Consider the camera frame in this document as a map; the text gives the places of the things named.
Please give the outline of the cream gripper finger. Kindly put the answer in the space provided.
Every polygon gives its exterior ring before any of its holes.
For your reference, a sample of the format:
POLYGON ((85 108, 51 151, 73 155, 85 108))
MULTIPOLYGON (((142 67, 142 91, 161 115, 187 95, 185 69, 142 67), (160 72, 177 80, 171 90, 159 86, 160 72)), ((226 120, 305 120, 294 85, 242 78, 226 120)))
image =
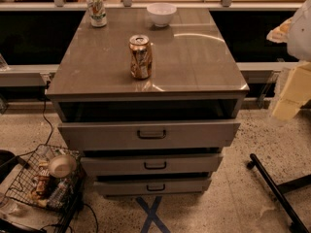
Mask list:
POLYGON ((291 23, 292 23, 291 18, 286 19, 279 26, 270 30, 266 36, 266 39, 270 42, 277 43, 277 44, 287 43, 288 33, 289 33, 289 28, 291 26, 291 23))
POLYGON ((293 67, 280 93, 272 116, 287 121, 311 99, 311 63, 300 62, 293 67))

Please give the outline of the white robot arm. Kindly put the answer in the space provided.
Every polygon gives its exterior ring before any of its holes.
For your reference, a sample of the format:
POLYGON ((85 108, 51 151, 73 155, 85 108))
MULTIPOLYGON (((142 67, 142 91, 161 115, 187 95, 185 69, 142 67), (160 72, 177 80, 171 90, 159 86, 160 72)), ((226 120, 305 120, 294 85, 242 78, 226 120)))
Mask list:
POLYGON ((286 43, 288 54, 299 60, 289 71, 272 110, 274 118, 287 121, 311 100, 311 0, 306 0, 292 17, 271 30, 266 39, 286 43))

